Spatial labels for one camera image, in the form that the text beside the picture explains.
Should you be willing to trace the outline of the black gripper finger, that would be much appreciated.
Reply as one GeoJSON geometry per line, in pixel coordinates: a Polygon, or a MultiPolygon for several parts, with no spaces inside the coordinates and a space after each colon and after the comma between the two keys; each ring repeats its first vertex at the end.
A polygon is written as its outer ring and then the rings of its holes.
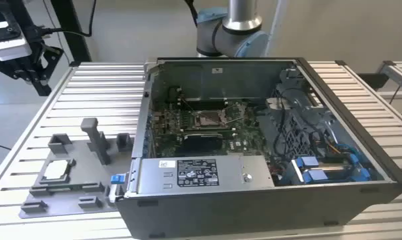
{"type": "Polygon", "coordinates": [[[40,61],[33,62],[30,57],[0,61],[0,73],[12,79],[21,79],[34,88],[38,96],[41,95],[40,72],[40,61]]]}
{"type": "Polygon", "coordinates": [[[41,70],[38,72],[38,77],[40,77],[38,95],[42,97],[48,96],[52,91],[48,82],[62,54],[64,54],[64,50],[61,48],[53,46],[44,46],[41,57],[45,60],[45,66],[41,67],[41,70]]]}

